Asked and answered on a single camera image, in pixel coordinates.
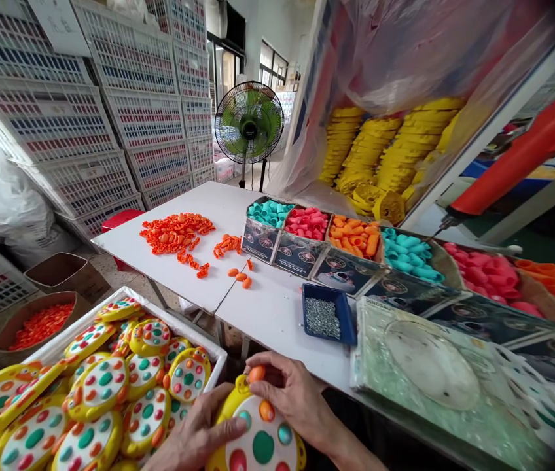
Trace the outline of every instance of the orange plastic piece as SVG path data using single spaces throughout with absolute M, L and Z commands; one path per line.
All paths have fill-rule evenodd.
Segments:
M 254 366 L 251 371 L 249 371 L 249 377 L 247 380 L 249 384 L 255 383 L 256 381 L 262 381 L 266 375 L 266 367 L 264 365 Z

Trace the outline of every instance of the window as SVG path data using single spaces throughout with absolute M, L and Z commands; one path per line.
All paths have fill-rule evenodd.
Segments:
M 260 46 L 260 71 L 258 81 L 277 90 L 278 86 L 286 85 L 286 69 L 289 63 L 275 52 L 271 47 L 262 42 Z

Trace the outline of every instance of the orange plastic pile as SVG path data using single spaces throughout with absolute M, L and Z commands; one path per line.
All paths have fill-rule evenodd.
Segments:
M 170 215 L 166 219 L 145 221 L 142 226 L 146 229 L 140 231 L 140 235 L 151 246 L 151 253 L 155 255 L 177 253 L 179 263 L 188 264 L 198 270 L 197 278 L 207 277 L 210 264 L 200 266 L 187 251 L 192 252 L 199 244 L 201 238 L 198 234 L 204 236 L 216 230 L 212 221 L 200 214 L 179 213 Z
M 33 347 L 51 337 L 62 328 L 74 306 L 75 303 L 55 304 L 33 314 L 16 332 L 16 341 L 9 347 L 9 350 Z
M 212 253 L 216 258 L 221 258 L 225 256 L 225 252 L 230 250 L 235 250 L 236 253 L 240 254 L 240 242 L 241 238 L 235 235 L 223 234 L 223 240 L 214 246 Z

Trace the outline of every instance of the red tool handle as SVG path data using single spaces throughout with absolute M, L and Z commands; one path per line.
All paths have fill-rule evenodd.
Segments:
M 450 207 L 466 215 L 481 215 L 554 153 L 555 102 Z

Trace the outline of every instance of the blue tray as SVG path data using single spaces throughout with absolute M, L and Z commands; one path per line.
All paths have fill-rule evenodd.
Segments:
M 341 327 L 340 339 L 314 334 L 308 328 L 308 322 L 306 320 L 306 298 L 330 301 L 335 304 L 336 316 L 338 317 L 338 323 Z M 340 343 L 346 343 L 348 345 L 357 345 L 358 341 L 356 338 L 356 329 L 351 318 L 351 309 L 349 308 L 348 297 L 345 292 L 319 285 L 312 285 L 310 283 L 304 283 L 302 285 L 302 307 L 304 310 L 304 331 L 309 336 L 325 338 Z

